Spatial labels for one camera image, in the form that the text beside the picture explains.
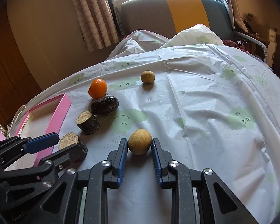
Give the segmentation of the sugarcane chunk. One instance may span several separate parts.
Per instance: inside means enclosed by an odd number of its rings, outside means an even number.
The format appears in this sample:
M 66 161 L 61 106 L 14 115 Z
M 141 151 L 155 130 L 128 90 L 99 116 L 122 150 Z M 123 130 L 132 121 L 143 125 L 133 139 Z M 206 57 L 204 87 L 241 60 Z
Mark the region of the sugarcane chunk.
M 74 157 L 74 163 L 82 162 L 86 158 L 88 148 L 76 133 L 65 134 L 58 143 L 58 150 L 64 150 L 75 145 L 78 145 L 78 147 L 70 148 L 69 153 Z
M 85 135 L 95 133 L 100 127 L 99 121 L 89 110 L 81 112 L 75 122 Z

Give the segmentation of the tan longan fruit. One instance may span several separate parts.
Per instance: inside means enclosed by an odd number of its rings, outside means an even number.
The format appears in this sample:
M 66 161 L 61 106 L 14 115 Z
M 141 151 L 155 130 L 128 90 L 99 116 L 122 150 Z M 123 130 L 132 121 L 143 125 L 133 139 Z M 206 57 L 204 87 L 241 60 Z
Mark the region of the tan longan fruit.
M 147 84 L 154 83 L 154 81 L 155 81 L 155 74 L 152 71 L 150 71 L 150 70 L 144 71 L 141 74 L 141 81 L 143 83 L 147 83 Z
M 151 134 L 145 129 L 139 129 L 130 136 L 128 148 L 135 155 L 143 155 L 150 148 L 151 142 Z

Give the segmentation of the dark wrinkled fruit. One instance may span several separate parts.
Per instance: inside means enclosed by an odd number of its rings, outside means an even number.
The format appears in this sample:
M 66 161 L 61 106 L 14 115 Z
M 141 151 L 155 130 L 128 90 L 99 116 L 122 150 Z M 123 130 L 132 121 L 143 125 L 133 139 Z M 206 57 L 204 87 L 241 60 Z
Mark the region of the dark wrinkled fruit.
M 115 96 L 105 95 L 91 103 L 90 110 L 94 115 L 107 116 L 119 107 L 119 101 Z

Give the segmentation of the pink shallow tray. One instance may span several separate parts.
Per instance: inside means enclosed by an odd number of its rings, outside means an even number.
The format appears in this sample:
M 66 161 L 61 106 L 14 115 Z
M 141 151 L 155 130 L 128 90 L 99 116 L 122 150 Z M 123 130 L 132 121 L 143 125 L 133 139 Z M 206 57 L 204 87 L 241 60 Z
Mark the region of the pink shallow tray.
M 48 133 L 59 133 L 71 104 L 70 98 L 61 94 L 29 109 L 13 136 L 36 138 Z M 49 147 L 38 153 L 26 154 L 7 167 L 6 171 L 37 166 L 39 161 L 52 151 L 53 147 Z

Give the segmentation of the white patterned plastic tablecloth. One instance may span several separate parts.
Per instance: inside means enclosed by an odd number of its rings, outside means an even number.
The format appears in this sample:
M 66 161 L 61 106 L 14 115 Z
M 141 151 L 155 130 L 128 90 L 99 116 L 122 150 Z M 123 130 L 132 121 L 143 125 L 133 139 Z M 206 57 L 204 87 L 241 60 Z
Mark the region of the white patterned plastic tablecloth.
M 280 211 L 280 78 L 255 57 L 218 41 L 206 32 L 166 39 L 138 30 L 105 62 L 20 104 L 18 119 L 66 94 L 72 104 L 59 134 L 80 135 L 75 120 L 90 108 L 88 89 L 101 78 L 119 107 L 98 118 L 94 134 L 82 136 L 88 152 L 80 170 L 105 160 L 122 138 L 143 128 L 173 159 L 198 171 L 211 168 L 259 223 L 270 223 Z M 154 83 L 141 81 L 147 70 Z

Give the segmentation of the small mandarin orange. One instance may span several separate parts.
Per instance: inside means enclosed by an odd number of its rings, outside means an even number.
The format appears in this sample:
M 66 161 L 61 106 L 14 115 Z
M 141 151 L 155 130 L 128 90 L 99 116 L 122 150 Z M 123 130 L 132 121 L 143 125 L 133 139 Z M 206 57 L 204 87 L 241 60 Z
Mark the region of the small mandarin orange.
M 88 94 L 94 100 L 100 99 L 105 96 L 108 86 L 103 79 L 95 79 L 88 89 Z

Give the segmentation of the left beige curtain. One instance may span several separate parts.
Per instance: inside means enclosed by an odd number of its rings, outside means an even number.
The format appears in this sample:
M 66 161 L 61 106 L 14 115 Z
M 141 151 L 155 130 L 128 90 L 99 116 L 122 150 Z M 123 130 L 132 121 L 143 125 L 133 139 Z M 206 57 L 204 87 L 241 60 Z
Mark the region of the left beige curtain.
M 89 52 L 118 43 L 118 33 L 108 0 L 72 0 Z

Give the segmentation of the beige curtain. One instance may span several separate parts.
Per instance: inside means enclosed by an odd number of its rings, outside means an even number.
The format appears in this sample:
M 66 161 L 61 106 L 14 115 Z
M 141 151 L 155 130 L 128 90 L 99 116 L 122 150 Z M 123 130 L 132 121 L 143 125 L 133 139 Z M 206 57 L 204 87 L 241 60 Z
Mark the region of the beige curtain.
M 72 0 L 89 52 L 118 43 L 118 33 L 108 0 Z
M 238 6 L 237 0 L 227 0 L 227 5 L 229 7 L 230 15 L 232 16 L 232 22 L 236 22 L 236 24 L 244 31 L 248 32 L 244 22 L 242 21 L 242 17 L 240 14 L 240 9 Z

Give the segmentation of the grey yellow blue headboard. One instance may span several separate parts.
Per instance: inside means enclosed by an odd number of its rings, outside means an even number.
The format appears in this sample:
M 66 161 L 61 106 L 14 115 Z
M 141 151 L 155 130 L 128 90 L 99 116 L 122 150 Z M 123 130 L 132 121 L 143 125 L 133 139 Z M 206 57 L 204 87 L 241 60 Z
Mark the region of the grey yellow blue headboard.
M 142 29 L 173 38 L 203 24 L 223 40 L 234 38 L 227 9 L 216 0 L 130 0 L 121 12 L 127 33 Z

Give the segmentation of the white cabinet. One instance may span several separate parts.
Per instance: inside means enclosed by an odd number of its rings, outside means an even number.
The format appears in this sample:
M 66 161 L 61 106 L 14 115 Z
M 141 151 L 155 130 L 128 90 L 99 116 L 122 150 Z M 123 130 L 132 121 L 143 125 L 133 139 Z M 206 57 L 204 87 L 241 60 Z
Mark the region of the white cabinet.
M 275 55 L 275 51 L 276 51 L 276 32 L 272 29 L 269 29 L 269 33 L 268 33 L 268 37 L 269 37 L 269 45 L 267 48 L 267 64 L 272 67 L 273 65 L 273 60 L 274 60 L 274 55 Z

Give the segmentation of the right beige curtain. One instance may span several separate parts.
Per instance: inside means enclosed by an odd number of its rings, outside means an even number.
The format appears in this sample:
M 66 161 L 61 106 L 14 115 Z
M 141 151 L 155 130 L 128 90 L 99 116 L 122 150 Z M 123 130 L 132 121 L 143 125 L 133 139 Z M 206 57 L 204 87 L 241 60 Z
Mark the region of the right beige curtain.
M 244 22 L 242 21 L 242 17 L 240 14 L 240 9 L 238 6 L 237 0 L 227 0 L 227 5 L 229 7 L 230 15 L 232 16 L 232 22 L 236 22 L 236 24 L 244 31 L 248 32 Z

